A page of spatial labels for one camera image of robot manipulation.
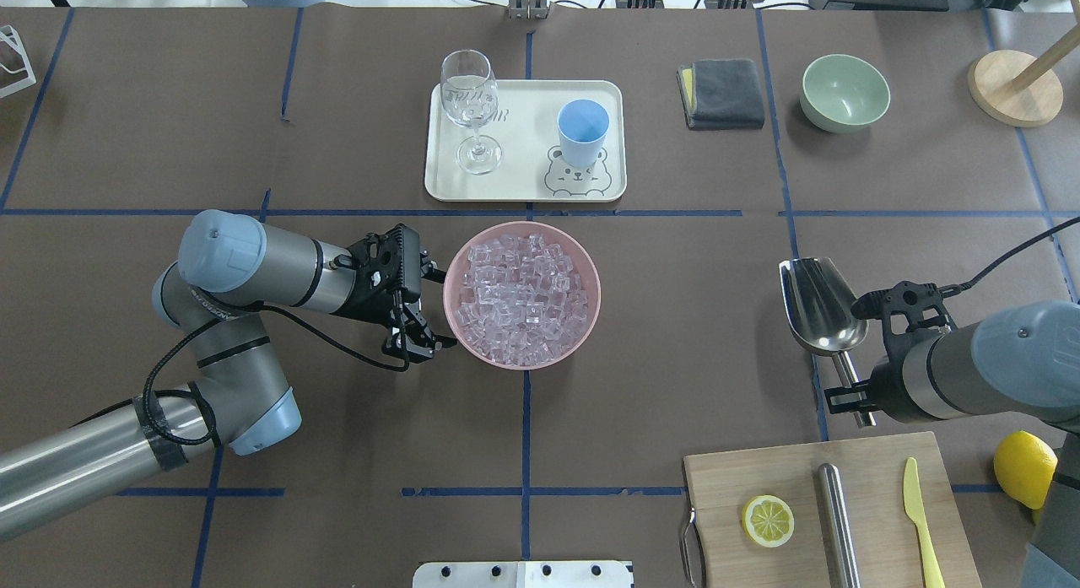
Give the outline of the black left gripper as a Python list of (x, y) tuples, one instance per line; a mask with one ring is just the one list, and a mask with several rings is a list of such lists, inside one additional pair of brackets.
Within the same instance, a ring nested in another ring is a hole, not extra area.
[(388, 326), (381, 351), (386, 356), (421, 364), (437, 351), (458, 345), (454, 336), (440, 335), (429, 326), (419, 302), (421, 279), (443, 285), (446, 272), (429, 255), (422, 255), (419, 235), (405, 225), (388, 233), (369, 233), (332, 258), (332, 267), (345, 273), (350, 291), (332, 315)]

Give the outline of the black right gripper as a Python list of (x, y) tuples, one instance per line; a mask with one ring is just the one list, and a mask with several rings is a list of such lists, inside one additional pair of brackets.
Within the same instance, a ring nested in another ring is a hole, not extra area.
[(903, 365), (918, 343), (937, 340), (957, 329), (934, 283), (899, 282), (891, 289), (876, 289), (858, 297), (850, 306), (854, 319), (878, 320), (883, 324), (886, 360), (867, 380), (826, 389), (829, 405), (914, 405), (914, 377), (903, 376)]

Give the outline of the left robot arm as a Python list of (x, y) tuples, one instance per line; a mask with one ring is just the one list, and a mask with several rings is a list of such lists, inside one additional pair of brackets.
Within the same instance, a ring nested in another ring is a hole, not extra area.
[(152, 289), (158, 315), (184, 333), (165, 358), (191, 349), (199, 377), (156, 391), (156, 364), (138, 396), (3, 454), (3, 540), (213, 447), (249, 455), (296, 433), (300, 409), (264, 312), (292, 318), (301, 308), (386, 328), (382, 351), (395, 372), (451, 348), (456, 339), (421, 315), (422, 282), (445, 278), (405, 225), (341, 248), (246, 215), (201, 211)]

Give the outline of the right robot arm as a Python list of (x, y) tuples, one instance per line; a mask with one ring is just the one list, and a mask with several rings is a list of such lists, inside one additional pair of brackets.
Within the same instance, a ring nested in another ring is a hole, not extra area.
[(1023, 561), (1023, 587), (1076, 587), (1079, 572), (1079, 370), (1076, 304), (1037, 302), (957, 328), (933, 284), (901, 282), (863, 299), (824, 297), (841, 322), (907, 320), (886, 332), (886, 357), (867, 380), (833, 388), (832, 413), (880, 411), (903, 423), (1015, 412), (1066, 435), (1041, 520)]

